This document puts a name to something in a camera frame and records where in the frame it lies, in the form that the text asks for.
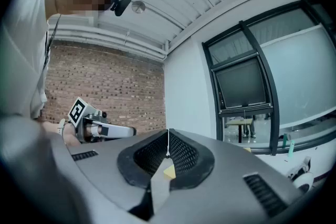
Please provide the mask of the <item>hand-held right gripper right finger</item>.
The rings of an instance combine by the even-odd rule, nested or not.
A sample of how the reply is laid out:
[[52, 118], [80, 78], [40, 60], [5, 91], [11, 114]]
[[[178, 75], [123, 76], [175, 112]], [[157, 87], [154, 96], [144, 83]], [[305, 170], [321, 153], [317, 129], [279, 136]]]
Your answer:
[[253, 153], [190, 132], [169, 133], [209, 149], [214, 167], [195, 188], [171, 191], [155, 223], [287, 223], [298, 208], [302, 191]]

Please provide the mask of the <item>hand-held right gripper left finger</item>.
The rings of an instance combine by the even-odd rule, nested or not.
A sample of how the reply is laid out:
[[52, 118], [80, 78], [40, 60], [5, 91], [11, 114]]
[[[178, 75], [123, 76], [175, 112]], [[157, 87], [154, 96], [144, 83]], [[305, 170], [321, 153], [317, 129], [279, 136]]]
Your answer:
[[120, 169], [138, 172], [140, 168], [122, 164], [118, 159], [129, 146], [148, 143], [161, 136], [167, 138], [167, 131], [72, 148], [68, 148], [60, 136], [51, 140], [55, 163], [65, 178], [75, 206], [72, 212], [77, 214], [78, 222], [168, 221], [166, 209], [148, 215], [153, 207], [151, 188], [130, 185]]

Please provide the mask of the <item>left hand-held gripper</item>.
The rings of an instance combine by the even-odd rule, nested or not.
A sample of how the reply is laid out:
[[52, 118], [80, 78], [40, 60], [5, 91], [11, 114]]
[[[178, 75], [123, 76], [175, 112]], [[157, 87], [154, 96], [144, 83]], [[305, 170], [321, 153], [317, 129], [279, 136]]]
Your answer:
[[81, 143], [93, 141], [93, 136], [86, 131], [87, 124], [93, 124], [96, 127], [102, 125], [101, 136], [104, 138], [127, 138], [136, 135], [137, 131], [134, 127], [102, 124], [107, 123], [106, 117], [107, 114], [104, 111], [95, 108], [80, 97], [77, 97], [68, 113], [69, 123], [75, 127], [76, 138]]

